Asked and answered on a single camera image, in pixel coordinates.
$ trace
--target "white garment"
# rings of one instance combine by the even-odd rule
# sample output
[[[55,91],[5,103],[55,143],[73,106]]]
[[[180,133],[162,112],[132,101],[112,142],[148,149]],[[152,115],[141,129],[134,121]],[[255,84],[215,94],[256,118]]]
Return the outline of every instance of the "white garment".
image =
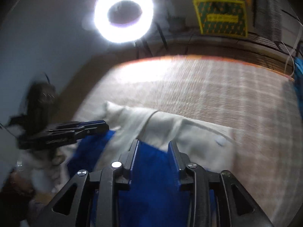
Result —
[[[231,170],[234,162],[232,128],[149,108],[102,104],[95,120],[105,120],[116,133],[106,145],[95,170],[101,170],[127,151],[134,139],[167,151],[175,140],[180,152],[207,170]]]

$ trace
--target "checkered blanket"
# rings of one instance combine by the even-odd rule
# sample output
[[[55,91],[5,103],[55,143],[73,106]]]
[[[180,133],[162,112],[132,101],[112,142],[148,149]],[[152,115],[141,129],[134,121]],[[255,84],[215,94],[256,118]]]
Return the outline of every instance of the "checkered blanket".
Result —
[[[273,224],[288,225],[301,206],[302,121],[286,76],[224,58],[154,58],[112,69],[75,118],[94,118],[104,100],[232,127],[232,173]]]

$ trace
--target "silver bolt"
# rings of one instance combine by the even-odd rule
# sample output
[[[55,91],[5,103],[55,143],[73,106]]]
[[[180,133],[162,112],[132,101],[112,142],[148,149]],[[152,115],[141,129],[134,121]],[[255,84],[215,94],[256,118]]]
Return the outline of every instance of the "silver bolt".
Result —
[[[77,174],[78,174],[78,176],[83,177],[87,174],[87,170],[82,169],[82,170],[78,171]]]
[[[195,169],[197,167],[197,164],[196,163],[188,163],[187,166],[189,168]]]
[[[115,161],[112,163],[112,167],[114,168],[119,168],[120,166],[122,166],[122,163],[120,161]]]

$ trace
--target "illuminated ring light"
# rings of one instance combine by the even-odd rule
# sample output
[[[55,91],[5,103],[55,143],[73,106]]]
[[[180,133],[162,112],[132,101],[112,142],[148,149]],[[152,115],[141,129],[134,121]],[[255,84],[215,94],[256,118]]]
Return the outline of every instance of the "illuminated ring light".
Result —
[[[141,38],[149,30],[153,18],[152,0],[128,0],[137,3],[142,10],[140,17],[127,24],[109,21],[108,11],[123,0],[97,0],[94,10],[94,23],[101,35],[108,41],[124,43]]]

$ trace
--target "blue fabric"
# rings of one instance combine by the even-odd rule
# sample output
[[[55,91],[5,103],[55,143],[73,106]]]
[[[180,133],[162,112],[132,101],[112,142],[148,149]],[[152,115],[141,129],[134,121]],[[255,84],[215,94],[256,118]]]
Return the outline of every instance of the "blue fabric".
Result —
[[[303,118],[303,60],[296,57],[294,64],[294,90],[297,95],[301,118]]]
[[[68,163],[72,177],[78,170],[93,171],[105,145],[113,136],[104,135],[83,139]],[[185,227],[189,208],[189,192],[178,190],[168,154],[141,142],[133,170],[130,191],[119,191],[121,227]],[[91,220],[95,222],[97,194],[94,196]],[[213,192],[211,208],[215,207]]]

